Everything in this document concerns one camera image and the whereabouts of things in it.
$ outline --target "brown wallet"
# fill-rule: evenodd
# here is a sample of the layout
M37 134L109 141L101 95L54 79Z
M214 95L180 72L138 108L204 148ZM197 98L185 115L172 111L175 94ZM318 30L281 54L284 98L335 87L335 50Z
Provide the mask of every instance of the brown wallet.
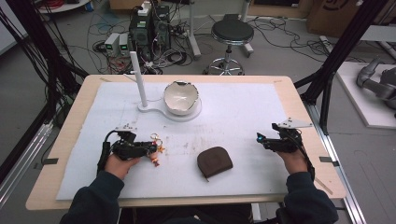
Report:
M206 178L233 168L233 162L223 147L212 147L201 152L198 155L197 162L199 169Z

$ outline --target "dark jacket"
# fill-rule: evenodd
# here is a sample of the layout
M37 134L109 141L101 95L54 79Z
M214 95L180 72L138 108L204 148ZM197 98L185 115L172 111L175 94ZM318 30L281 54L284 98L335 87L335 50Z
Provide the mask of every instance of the dark jacket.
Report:
M327 194L316 189L309 173L290 175L287 180L289 194L285 205L289 215L298 224L334 223L337 212ZM89 187L80 189L70 209L61 219L61 224L116 224L120 208L118 198L124 184L116 176L101 172ZM191 219L174 219L166 223L200 223Z

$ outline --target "person's right hand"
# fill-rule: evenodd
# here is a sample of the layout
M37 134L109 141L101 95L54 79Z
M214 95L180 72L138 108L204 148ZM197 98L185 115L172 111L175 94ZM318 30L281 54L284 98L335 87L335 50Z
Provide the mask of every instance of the person's right hand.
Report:
M128 174L129 169L136 165L140 161L140 158L134 158L129 161L123 161L118 156L111 154L107 158L105 171L113 174L119 179L123 180Z
M308 172L306 159L300 150L296 150L292 153L277 152L277 154L283 159L283 162L285 162L286 170L288 170L290 175L299 172Z

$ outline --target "cardboard box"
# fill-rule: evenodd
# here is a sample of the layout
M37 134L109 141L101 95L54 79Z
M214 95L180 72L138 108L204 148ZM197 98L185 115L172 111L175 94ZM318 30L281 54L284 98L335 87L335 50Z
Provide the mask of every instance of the cardboard box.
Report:
M359 9L356 2L350 0L314 1L306 21L308 33L340 37Z
M382 25L390 23L394 18L396 18L396 7L392 8L392 5L395 3L394 0L388 0L387 4L382 8L382 10L378 13L374 20L374 24L379 24L382 21Z
M111 9L132 9L142 6L145 0L109 0Z
M312 0L300 0L297 7L278 7L256 5L252 1L247 14L249 16L306 18L311 10L312 2Z

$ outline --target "white bowl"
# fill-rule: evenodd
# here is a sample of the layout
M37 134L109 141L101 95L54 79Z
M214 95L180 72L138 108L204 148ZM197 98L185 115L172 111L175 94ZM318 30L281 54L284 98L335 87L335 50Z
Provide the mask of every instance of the white bowl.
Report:
M196 108L199 99L198 90L190 82L174 81L163 93L166 109L175 115L189 115Z

